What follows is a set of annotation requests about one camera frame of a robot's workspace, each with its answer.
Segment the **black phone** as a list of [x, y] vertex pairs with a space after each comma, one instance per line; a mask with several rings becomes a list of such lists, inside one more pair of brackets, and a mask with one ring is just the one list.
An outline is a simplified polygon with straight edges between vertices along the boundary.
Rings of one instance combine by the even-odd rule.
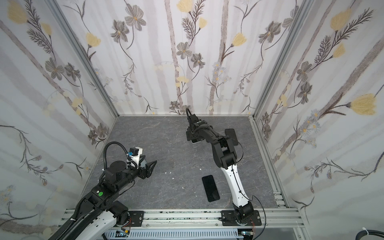
[[214, 177], [212, 175], [202, 177], [202, 182], [206, 192], [208, 202], [218, 201], [220, 194], [218, 192]]

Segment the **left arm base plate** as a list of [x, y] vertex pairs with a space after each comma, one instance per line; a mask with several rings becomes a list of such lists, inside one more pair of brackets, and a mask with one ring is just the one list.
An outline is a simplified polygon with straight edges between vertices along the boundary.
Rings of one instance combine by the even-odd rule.
[[144, 211], [129, 211], [123, 228], [141, 227], [144, 220]]

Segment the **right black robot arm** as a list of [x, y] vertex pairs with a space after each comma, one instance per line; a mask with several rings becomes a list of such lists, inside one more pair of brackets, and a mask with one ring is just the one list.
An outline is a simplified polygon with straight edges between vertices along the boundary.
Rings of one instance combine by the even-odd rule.
[[226, 129], [225, 134], [217, 133], [207, 121], [187, 111], [189, 127], [186, 131], [187, 140], [192, 143], [206, 141], [211, 144], [215, 164], [224, 173], [231, 190], [235, 221], [246, 225], [254, 213], [254, 207], [242, 185], [238, 172], [238, 156], [235, 146], [240, 143], [234, 129]]

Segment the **black phone case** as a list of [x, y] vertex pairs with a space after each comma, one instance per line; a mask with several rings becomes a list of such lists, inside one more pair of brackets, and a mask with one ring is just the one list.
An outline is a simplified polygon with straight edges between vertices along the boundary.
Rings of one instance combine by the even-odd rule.
[[234, 129], [225, 129], [225, 134], [232, 140], [234, 146], [239, 145], [239, 141]]

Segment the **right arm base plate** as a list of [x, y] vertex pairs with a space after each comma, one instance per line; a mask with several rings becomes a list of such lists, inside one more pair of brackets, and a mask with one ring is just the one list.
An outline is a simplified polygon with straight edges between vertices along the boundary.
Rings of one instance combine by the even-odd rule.
[[257, 210], [254, 210], [254, 212], [251, 214], [251, 217], [246, 220], [244, 223], [240, 223], [236, 220], [235, 211], [234, 210], [222, 210], [221, 211], [221, 217], [219, 220], [222, 221], [222, 225], [229, 227], [229, 226], [261, 226], [262, 225], [262, 219], [260, 217], [260, 213]]

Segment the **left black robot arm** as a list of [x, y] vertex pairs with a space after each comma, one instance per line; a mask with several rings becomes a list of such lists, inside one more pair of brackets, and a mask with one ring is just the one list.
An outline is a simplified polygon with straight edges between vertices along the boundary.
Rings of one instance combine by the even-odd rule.
[[117, 198], [120, 191], [136, 178], [152, 175], [157, 161], [133, 169], [124, 161], [113, 162], [100, 182], [76, 205], [71, 217], [50, 237], [51, 240], [95, 240], [115, 225], [127, 224], [128, 207]]

